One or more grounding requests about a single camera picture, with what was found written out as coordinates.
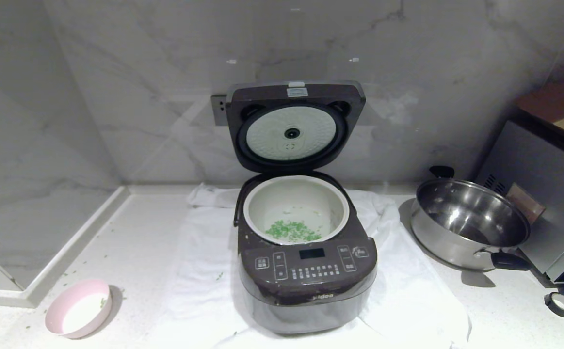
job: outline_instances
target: label sticker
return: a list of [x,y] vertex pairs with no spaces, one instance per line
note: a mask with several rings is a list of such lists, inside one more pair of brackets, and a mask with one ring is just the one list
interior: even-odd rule
[[308,96],[308,89],[307,88],[287,88],[286,93],[288,97],[307,97]]

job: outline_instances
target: white towel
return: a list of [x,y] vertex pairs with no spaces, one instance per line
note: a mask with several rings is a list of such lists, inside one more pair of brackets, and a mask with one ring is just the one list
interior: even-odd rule
[[359,318],[305,335],[276,335],[254,323],[238,278],[232,227],[238,190],[200,185],[188,197],[193,208],[179,228],[168,301],[149,343],[189,349],[464,348],[471,330],[467,313],[400,223],[394,201],[373,192],[348,194],[379,251],[377,278]]

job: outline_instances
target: black pot handle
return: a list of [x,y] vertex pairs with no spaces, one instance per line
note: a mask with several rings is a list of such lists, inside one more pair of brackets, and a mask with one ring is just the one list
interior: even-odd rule
[[494,252],[491,254],[491,261],[493,266],[499,269],[510,270],[530,270],[532,265],[514,254],[507,254],[506,252]]
[[454,168],[450,166],[433,166],[428,170],[437,178],[454,178]]

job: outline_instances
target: digital display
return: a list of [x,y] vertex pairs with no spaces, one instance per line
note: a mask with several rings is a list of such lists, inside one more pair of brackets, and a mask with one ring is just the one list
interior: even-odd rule
[[299,257],[302,260],[306,260],[308,258],[321,258],[324,257],[324,249],[322,248],[313,248],[311,250],[300,250]]

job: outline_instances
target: inner lid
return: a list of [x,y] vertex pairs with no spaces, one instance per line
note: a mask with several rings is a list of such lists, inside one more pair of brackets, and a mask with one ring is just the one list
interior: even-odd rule
[[336,122],[327,112],[291,106],[265,113],[249,126],[249,150],[273,161],[293,161],[325,149],[336,136]]

